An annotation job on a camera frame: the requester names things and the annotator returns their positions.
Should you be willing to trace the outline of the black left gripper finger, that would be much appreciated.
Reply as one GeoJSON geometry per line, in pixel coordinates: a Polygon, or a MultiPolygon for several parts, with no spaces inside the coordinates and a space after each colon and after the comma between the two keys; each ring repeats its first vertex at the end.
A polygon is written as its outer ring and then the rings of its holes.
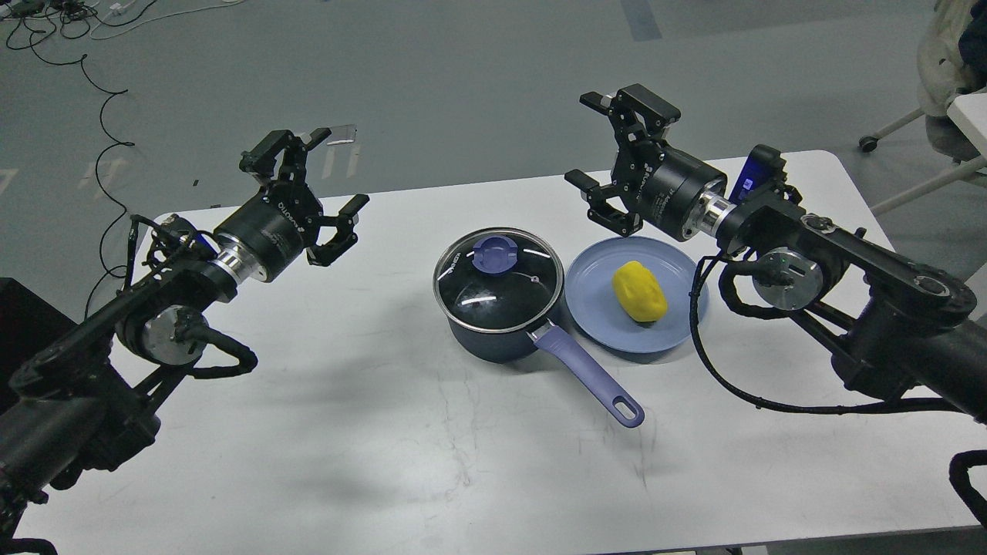
{"type": "Polygon", "coordinates": [[[307,260],[311,266],[328,267],[335,263],[346,251],[359,242],[355,226],[359,222],[359,211],[369,204],[368,194],[356,194],[343,205],[334,217],[316,215],[307,217],[307,224],[314,228],[331,227],[335,234],[324,244],[313,244],[307,249],[307,260]]]}
{"type": "Polygon", "coordinates": [[[306,182],[308,153],[332,135],[330,127],[314,129],[307,142],[292,131],[272,130],[258,145],[242,152],[239,169],[249,173],[261,189],[278,183],[309,187],[306,182]]]}

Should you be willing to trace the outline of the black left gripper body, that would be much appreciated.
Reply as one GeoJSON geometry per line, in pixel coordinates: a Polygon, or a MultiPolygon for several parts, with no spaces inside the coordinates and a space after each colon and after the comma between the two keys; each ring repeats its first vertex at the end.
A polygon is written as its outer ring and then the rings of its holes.
{"type": "Polygon", "coordinates": [[[257,267],[251,276],[255,280],[271,282],[316,243],[318,225],[309,219],[323,214],[321,201],[306,183],[272,180],[215,232],[223,245],[236,244],[253,256],[257,267]]]}

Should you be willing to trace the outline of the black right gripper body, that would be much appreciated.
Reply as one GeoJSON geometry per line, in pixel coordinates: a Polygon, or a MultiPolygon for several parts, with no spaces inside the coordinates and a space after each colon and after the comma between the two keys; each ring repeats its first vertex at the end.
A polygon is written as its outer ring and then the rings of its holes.
{"type": "Polygon", "coordinates": [[[620,146],[613,182],[628,212],[676,240],[698,231],[695,211],[705,192],[724,194],[726,174],[664,143],[620,146]]]}

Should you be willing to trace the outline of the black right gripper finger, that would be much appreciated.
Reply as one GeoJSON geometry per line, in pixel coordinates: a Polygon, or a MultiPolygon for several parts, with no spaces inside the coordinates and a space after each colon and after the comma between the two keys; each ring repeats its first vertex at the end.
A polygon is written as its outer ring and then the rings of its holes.
{"type": "Polygon", "coordinates": [[[609,203],[610,199],[623,199],[622,193],[627,193],[627,187],[613,183],[597,182],[588,173],[581,170],[571,170],[564,173],[565,182],[575,186],[581,192],[582,199],[588,204],[588,219],[621,237],[630,237],[642,230],[644,221],[637,212],[618,210],[609,203]]]}
{"type": "Polygon", "coordinates": [[[579,102],[607,117],[618,153],[634,153],[638,148],[666,151],[667,133],[682,115],[680,109],[642,84],[620,88],[611,95],[585,92],[579,102]]]}

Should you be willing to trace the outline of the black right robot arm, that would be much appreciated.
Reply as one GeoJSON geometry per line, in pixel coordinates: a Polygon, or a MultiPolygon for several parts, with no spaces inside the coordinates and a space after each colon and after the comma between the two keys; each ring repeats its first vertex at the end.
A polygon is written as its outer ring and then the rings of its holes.
{"type": "Polygon", "coordinates": [[[985,424],[985,329],[972,320],[978,300],[965,282],[804,208],[776,149],[755,146],[729,187],[723,171],[671,145],[680,109],[643,85],[583,92],[579,102],[606,117],[617,145],[605,182],[579,170],[564,175],[588,219],[620,237],[648,225],[677,242],[715,241],[716,252],[693,271],[689,331],[726,391],[776,413],[952,412],[985,424]],[[700,291],[714,271],[730,312],[799,326],[828,352],[843,387],[870,403],[797,406],[724,379],[699,331],[700,291]]]}

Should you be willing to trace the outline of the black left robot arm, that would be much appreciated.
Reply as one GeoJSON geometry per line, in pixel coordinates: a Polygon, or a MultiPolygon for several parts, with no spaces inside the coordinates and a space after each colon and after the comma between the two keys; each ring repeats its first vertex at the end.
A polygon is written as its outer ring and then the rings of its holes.
{"type": "Polygon", "coordinates": [[[246,280],[275,280],[297,257],[327,267],[355,246],[369,197],[356,194],[328,215],[306,180],[311,151],[355,136],[354,126],[308,137],[271,131],[239,164],[258,192],[213,231],[177,215],[161,224],[131,218],[133,228],[149,231],[148,274],[134,280],[130,242],[116,297],[12,375],[17,401],[2,414],[4,554],[55,553],[47,540],[15,537],[28,505],[45,503],[47,487],[69,489],[83,472],[112,472],[151,446],[161,428],[157,411],[184,379],[257,368],[257,355],[212,328],[205,310],[233,300],[246,280]]]}

